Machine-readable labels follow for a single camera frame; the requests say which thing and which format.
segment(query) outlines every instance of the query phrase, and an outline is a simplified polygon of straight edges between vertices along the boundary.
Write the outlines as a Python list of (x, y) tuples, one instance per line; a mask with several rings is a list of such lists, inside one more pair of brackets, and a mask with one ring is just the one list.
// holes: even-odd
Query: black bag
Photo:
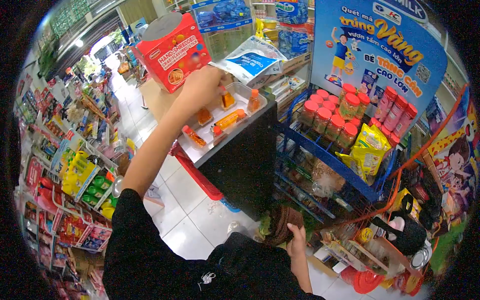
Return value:
[(413, 255), (417, 253), (423, 247), (425, 244), (425, 239), (427, 238), (427, 231), (408, 216), (408, 214), (411, 213), (412, 208), (413, 196), (407, 194), (402, 199), (402, 210), (392, 212), (391, 214), (392, 218), (399, 216), (404, 219), (405, 226), (403, 227), (403, 231), (394, 229), (377, 216), (372, 219), (372, 223), (374, 225), (386, 231), (387, 238), (388, 233), (393, 233), (396, 235), (396, 239), (390, 242), (400, 252), (402, 252), (403, 255)]

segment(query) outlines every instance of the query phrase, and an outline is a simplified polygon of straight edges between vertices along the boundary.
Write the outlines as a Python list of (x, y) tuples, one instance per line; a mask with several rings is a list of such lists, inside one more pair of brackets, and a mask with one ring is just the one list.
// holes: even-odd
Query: hand-shredded crab flavored stick box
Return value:
[(150, 76), (169, 93), (212, 60), (189, 13), (171, 12), (156, 19), (132, 50)]

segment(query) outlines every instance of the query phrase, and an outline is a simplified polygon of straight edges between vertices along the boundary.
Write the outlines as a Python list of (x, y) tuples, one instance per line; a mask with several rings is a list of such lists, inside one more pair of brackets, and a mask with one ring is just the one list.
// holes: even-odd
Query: qr code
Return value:
[(430, 79), (430, 74), (432, 72), (430, 72), (429, 69), (427, 69), (427, 67), (425, 67), (424, 65), (422, 65), (421, 63), (419, 63), (419, 66), (417, 67), (417, 73), (416, 73), (416, 76), (422, 80), (422, 82), (424, 84), (426, 84), (428, 82), (428, 80)]

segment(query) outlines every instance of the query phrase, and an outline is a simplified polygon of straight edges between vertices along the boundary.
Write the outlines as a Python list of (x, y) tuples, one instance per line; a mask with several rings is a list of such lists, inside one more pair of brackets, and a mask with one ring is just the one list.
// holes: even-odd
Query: blue poster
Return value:
[(351, 84), (372, 103), (391, 86), (417, 108), (416, 122), (444, 77), (442, 45), (385, 2), (318, 0), (315, 6), (322, 9), (315, 10), (311, 82), (336, 95)]

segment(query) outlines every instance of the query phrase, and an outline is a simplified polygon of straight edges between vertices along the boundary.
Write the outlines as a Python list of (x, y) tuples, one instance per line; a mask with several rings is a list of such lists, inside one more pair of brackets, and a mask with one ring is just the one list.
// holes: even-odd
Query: cartoon character poster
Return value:
[(476, 197), (480, 166), (477, 112), (468, 88), (442, 134), (444, 138), (432, 143), (428, 152), (444, 191), (448, 191), (454, 203), (462, 207), (461, 212), (468, 209)]
[[(442, 45), (393, 0), (325, 1), (315, 10), (311, 82), (340, 94), (348, 83), (376, 105), (387, 86), (423, 113), (446, 67)], [(415, 11), (422, 10), (409, 1)]]

